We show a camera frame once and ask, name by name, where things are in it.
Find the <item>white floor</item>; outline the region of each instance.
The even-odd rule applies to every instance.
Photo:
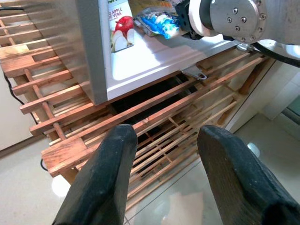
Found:
[[[255,144],[260,159],[300,202],[300,141],[275,122],[255,116],[237,135]],[[40,168],[41,140],[0,158],[0,224],[51,224],[68,186]],[[126,212],[126,225],[222,225],[204,167],[194,162]]]

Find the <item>wooden rack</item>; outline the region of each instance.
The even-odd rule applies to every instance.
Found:
[[[0,6],[17,4],[10,1]],[[48,171],[52,176],[62,174],[69,182],[109,129],[173,96],[180,96],[176,102],[133,125],[143,139],[138,143],[131,171],[127,210],[194,162],[198,158],[199,128],[207,124],[225,127],[274,63],[257,53],[231,48],[197,64],[209,77],[206,81],[189,77],[167,91],[115,113],[112,102],[175,78],[180,72],[95,106],[24,12],[1,14],[0,35],[4,74],[14,79],[13,92],[27,99],[21,111],[32,113],[37,121],[30,131],[33,135],[44,133],[51,140],[50,147],[42,151]]]

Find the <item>screw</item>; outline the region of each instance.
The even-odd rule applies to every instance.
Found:
[[[245,23],[247,21],[247,18],[243,16],[240,20],[242,21],[242,23]]]
[[[262,13],[262,14],[261,14],[261,20],[265,20],[266,18],[267,18],[267,15],[264,14],[264,13]]]
[[[238,8],[234,8],[234,9],[232,10],[233,14],[237,14],[238,11],[239,11]]]

